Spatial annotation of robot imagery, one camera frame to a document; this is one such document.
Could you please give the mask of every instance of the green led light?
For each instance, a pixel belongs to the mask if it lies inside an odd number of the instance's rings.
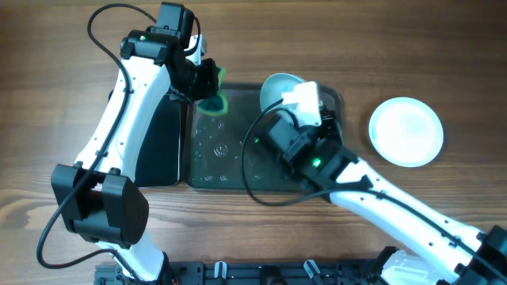
[[[322,161],[319,158],[314,159],[311,163],[314,167],[318,167]]]

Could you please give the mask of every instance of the robotic arm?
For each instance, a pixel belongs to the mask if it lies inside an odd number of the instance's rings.
[[[194,19],[197,36],[191,36]],[[57,165],[51,176],[61,206],[90,172],[84,186],[62,210],[66,228],[103,249],[114,250],[124,274],[141,282],[172,285],[173,277],[167,256],[145,231],[148,203],[135,186],[139,152],[164,96],[193,102],[216,95],[217,68],[213,59],[201,59],[205,47],[193,13],[182,5],[163,2],[156,26],[133,30],[123,39],[121,63],[129,78],[119,73],[105,113],[85,149],[73,166]],[[107,141],[121,114],[128,80],[131,90],[126,108]],[[105,144],[103,157],[90,169]]]
[[[327,194],[328,201],[364,217],[418,255],[398,250],[384,254],[381,264],[377,264],[383,282],[501,283],[486,266],[494,264],[505,274],[505,230],[495,226],[486,235],[443,216],[385,180],[343,147],[338,136],[328,136],[327,127],[309,116],[318,114],[317,108],[312,111],[308,107],[318,106],[315,82],[302,83],[282,97],[281,108],[293,113],[297,121],[273,111],[274,116],[268,114],[268,119],[260,121],[258,142],[279,158],[292,178],[317,193]],[[492,252],[501,258],[492,258]]]
[[[146,232],[149,206],[135,185],[135,167],[150,121],[164,96],[192,102],[218,90],[214,61],[201,59],[205,40],[201,34],[191,36],[193,21],[192,12],[184,6],[162,3],[156,26],[129,33],[120,54],[130,78],[119,73],[110,102],[85,149],[73,166],[57,165],[51,177],[59,206],[68,200],[61,210],[67,230],[115,253],[128,282],[174,285],[176,280],[167,255]],[[98,150],[114,128],[129,79],[132,84],[124,114],[94,166]],[[371,268],[370,283],[505,282],[505,230],[495,226],[484,234],[437,213],[389,183],[346,150],[339,137],[328,135],[318,110],[318,85],[304,85],[300,89],[304,97],[284,98],[284,105],[296,106],[290,112],[298,123],[273,111],[273,116],[261,121],[264,127],[256,136],[280,158],[288,173],[313,188],[315,194],[326,193],[329,202],[363,216],[418,255],[386,248]],[[305,269],[314,279],[318,270],[307,265]]]

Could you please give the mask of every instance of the white plate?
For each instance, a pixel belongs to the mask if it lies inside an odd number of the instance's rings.
[[[436,113],[413,98],[383,102],[373,112],[368,129],[379,154],[405,167],[427,164],[444,144],[444,129]]]

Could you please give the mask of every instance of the wood grain surface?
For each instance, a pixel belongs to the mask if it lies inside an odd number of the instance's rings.
[[[115,64],[86,35],[99,2],[19,1],[0,9],[0,284],[87,284],[96,264],[111,262],[100,256],[50,271],[35,257],[56,209],[51,172],[73,163],[85,146],[116,79]],[[208,38],[208,55],[228,68],[228,81],[262,82],[285,71],[333,86],[345,100],[348,148],[443,214],[482,230],[507,226],[505,2],[219,2],[188,7]],[[159,5],[141,7],[158,15]],[[149,24],[115,9],[93,30],[118,54],[130,30]],[[372,110],[400,96],[424,101],[444,125],[444,149],[429,165],[391,165],[368,141]],[[184,185],[143,193],[151,206],[148,230],[174,261],[375,257],[386,245],[401,246],[321,200],[267,208],[246,195]],[[60,219],[44,255],[56,263],[95,249]]]

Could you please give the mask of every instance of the white bowl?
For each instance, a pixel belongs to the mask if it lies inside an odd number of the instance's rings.
[[[379,154],[405,167],[427,164],[444,144],[444,129],[436,113],[413,98],[383,102],[373,112],[368,130]]]
[[[264,81],[261,87],[261,111],[282,98],[282,93],[294,91],[294,87],[304,80],[296,75],[273,74]]]

